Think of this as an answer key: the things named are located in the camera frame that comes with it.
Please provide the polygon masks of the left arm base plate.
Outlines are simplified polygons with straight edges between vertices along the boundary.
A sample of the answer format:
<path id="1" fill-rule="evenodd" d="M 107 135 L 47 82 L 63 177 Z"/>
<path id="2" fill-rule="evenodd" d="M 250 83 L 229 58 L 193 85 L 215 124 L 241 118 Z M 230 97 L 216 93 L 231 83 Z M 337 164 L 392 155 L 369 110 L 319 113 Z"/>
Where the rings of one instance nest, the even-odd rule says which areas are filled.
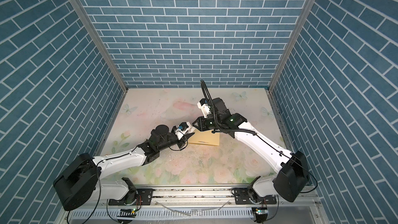
<path id="1" fill-rule="evenodd" d="M 139 188 L 134 193 L 129 191 L 121 200 L 108 200 L 110 206 L 145 206 L 150 205 L 153 196 L 152 188 Z"/>

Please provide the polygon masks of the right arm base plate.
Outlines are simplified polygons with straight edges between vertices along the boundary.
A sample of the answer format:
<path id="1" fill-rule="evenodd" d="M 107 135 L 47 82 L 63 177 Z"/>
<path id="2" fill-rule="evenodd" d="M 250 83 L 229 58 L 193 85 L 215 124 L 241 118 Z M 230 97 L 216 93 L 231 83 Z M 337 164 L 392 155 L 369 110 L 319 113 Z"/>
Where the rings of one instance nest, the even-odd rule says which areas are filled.
<path id="1" fill-rule="evenodd" d="M 235 187 L 231 189 L 231 193 L 234 197 L 235 204 L 237 205 L 277 204 L 277 200 L 274 195 L 260 197 L 254 192 L 254 190 L 249 188 Z"/>

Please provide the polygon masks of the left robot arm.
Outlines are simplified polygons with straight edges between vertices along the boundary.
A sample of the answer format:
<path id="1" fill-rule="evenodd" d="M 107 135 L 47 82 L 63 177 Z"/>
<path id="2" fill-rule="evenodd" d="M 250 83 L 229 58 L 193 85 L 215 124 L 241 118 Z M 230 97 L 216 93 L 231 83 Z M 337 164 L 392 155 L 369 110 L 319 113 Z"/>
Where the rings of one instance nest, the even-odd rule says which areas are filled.
<path id="1" fill-rule="evenodd" d="M 75 210 L 93 200 L 135 204 L 138 191 L 130 179 L 124 177 L 122 183 L 111 185 L 102 184 L 101 180 L 125 169 L 150 164 L 171 146 L 177 145 L 182 150 L 193 135 L 194 127 L 188 122 L 172 129 L 162 124 L 151 131 L 149 139 L 128 151 L 96 157 L 80 154 L 53 182 L 64 210 Z"/>

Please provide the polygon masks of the yellow envelope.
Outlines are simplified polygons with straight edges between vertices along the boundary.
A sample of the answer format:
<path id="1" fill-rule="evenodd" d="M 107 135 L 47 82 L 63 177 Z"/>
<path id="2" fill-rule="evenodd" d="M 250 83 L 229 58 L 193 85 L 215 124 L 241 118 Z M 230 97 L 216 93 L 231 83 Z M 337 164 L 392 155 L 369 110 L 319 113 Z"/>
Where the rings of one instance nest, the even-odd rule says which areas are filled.
<path id="1" fill-rule="evenodd" d="M 220 145 L 220 133 L 212 133 L 212 131 L 198 131 L 194 132 L 194 135 L 188 139 L 189 144 L 196 145 L 207 145 L 207 146 L 219 146 Z"/>

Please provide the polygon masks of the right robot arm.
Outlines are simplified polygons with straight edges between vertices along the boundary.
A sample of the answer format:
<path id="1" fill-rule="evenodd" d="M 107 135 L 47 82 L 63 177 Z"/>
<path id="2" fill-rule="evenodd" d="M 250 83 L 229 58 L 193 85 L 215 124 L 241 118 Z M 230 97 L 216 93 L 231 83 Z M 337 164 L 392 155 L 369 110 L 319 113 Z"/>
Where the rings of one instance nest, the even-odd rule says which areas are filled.
<path id="1" fill-rule="evenodd" d="M 199 131 L 221 132 L 242 142 L 264 159 L 276 172 L 272 178 L 257 177 L 248 186 L 249 197 L 254 202 L 277 194 L 288 202 L 294 202 L 307 185 L 310 174 L 306 156 L 285 149 L 261 134 L 239 113 L 231 114 L 222 99 L 201 99 L 198 108 L 203 116 L 194 121 Z"/>

